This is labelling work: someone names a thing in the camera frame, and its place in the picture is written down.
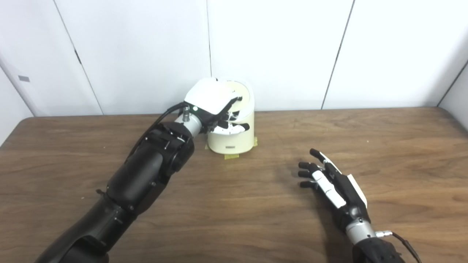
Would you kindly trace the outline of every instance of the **small gray label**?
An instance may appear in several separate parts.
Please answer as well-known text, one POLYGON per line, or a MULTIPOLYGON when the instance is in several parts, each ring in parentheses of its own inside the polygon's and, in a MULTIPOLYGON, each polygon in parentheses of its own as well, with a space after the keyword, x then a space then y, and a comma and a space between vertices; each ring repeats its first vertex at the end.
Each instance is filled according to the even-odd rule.
POLYGON ((19 75, 18 75, 18 77, 20 78, 21 81, 29 82, 29 77, 19 76, 19 75))

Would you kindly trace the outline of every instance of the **screw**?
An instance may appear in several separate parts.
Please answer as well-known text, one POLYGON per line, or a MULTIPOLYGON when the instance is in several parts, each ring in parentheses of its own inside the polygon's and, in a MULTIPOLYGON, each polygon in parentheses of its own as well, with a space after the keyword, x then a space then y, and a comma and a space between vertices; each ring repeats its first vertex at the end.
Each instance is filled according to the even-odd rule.
POLYGON ((190 108, 188 106, 183 108, 183 116, 182 116, 182 121, 183 122, 190 121, 190 112, 189 112, 189 110, 190 110, 190 108))

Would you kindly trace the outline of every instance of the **silver cylindrical joint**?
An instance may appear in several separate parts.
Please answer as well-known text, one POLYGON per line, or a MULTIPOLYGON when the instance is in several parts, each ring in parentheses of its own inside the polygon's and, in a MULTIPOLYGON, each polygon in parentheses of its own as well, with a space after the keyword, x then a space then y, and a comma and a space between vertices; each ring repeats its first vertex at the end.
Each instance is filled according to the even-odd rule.
POLYGON ((186 106, 183 108, 183 113, 182 113, 182 121, 183 122, 189 122, 190 121, 190 107, 186 106))
POLYGON ((353 244, 366 238, 377 237, 369 222, 363 219, 356 219, 346 227, 346 235, 353 244))
POLYGON ((175 120, 175 122, 182 123, 185 126, 185 128, 187 128, 190 131, 193 137, 197 136, 202 128, 202 123, 200 122, 200 119, 195 117, 193 114, 189 114, 189 121, 184 121, 183 118, 184 115, 182 114, 175 120))

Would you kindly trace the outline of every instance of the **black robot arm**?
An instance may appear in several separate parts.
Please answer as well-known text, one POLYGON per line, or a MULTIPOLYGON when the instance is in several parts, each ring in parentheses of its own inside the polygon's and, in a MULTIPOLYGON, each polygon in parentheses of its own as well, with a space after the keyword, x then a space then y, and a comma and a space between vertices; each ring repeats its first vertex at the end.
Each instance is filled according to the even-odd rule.
POLYGON ((100 197, 96 204, 58 237, 36 263, 107 263, 107 253, 191 157, 193 138, 199 132, 213 130, 239 99, 237 93, 216 79, 199 81, 184 102, 169 108, 141 136, 107 183, 106 191, 97 191, 100 197), (217 107, 208 105, 210 99, 216 100, 217 107), (167 113, 179 109, 183 111, 174 122, 160 122, 167 113))

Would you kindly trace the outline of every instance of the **white robotic hand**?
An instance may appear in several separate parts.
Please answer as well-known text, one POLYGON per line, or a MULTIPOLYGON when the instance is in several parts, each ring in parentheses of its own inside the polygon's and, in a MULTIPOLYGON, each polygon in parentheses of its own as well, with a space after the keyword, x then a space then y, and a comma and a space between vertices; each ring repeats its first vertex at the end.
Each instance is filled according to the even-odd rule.
POLYGON ((201 79, 185 97, 183 103, 188 106, 184 109, 185 119, 188 120, 190 117, 195 122, 199 121, 201 133, 218 131, 223 134, 234 134, 245 131, 246 127, 242 125, 234 128, 237 125, 231 124, 229 126, 226 122, 233 117, 232 114, 228 113, 228 110, 236 101, 240 100, 242 100, 242 96, 239 93, 216 78, 201 79))

